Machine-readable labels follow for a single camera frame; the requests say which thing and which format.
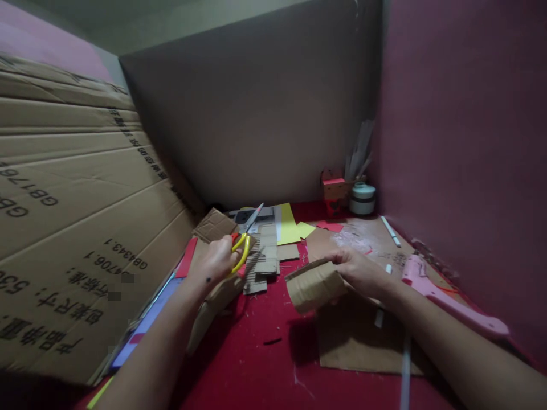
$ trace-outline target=yellow paper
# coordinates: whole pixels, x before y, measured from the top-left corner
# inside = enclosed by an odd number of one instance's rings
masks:
[[[296,228],[298,229],[298,235],[300,235],[302,239],[306,239],[306,237],[315,230],[314,226],[308,225],[306,222],[299,222]]]
[[[293,242],[300,242],[300,229],[295,223],[295,217],[292,215],[291,204],[286,203],[281,207],[281,240],[278,245],[284,245]]]
[[[95,395],[95,397],[94,397],[93,399],[91,399],[91,401],[89,402],[89,404],[88,404],[87,407],[86,407],[87,410],[91,410],[91,409],[95,406],[95,404],[97,404],[97,402],[99,401],[99,399],[101,398],[101,396],[103,395],[103,393],[106,391],[108,385],[110,384],[110,382],[111,382],[112,380],[114,380],[114,376],[112,376],[112,377],[110,378],[110,380],[108,380],[108,381],[104,384],[104,386],[101,387],[101,390],[99,390],[99,393],[97,393],[97,394]]]

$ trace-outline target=yellow scissors handle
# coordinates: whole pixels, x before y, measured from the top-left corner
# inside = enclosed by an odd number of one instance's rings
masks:
[[[247,233],[244,233],[239,239],[239,241],[232,247],[232,252],[235,252],[235,250],[238,249],[244,241],[245,241],[245,245],[243,248],[243,254],[241,255],[241,259],[239,260],[238,264],[234,266],[234,268],[232,269],[232,273],[230,273],[228,277],[235,274],[247,260],[247,256],[249,255],[249,247],[251,245],[251,236],[248,235]]]

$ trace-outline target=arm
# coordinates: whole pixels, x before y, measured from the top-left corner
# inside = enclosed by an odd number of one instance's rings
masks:
[[[98,410],[168,407],[198,309],[239,258],[231,247],[229,236],[211,242],[196,274],[169,298],[97,403]]]
[[[539,409],[547,379],[464,326],[353,249],[327,256],[362,296],[380,300],[410,330],[469,409]]]

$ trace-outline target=pink glue gun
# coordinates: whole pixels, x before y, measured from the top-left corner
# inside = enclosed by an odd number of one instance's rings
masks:
[[[488,339],[509,336],[509,329],[501,320],[482,315],[456,302],[437,288],[427,277],[426,263],[418,255],[409,256],[402,281],[482,336]]]

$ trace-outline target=scissor blade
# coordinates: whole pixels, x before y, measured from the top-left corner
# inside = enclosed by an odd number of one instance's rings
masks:
[[[241,229],[239,230],[239,233],[244,234],[244,233],[247,233],[249,231],[249,229],[251,229],[252,225],[254,224],[254,222],[256,220],[256,217],[258,216],[258,214],[262,210],[263,206],[264,206],[264,202],[262,204],[260,204],[260,206],[257,209],[255,209],[255,211],[252,213],[250,218],[247,219],[247,223],[241,227]]]

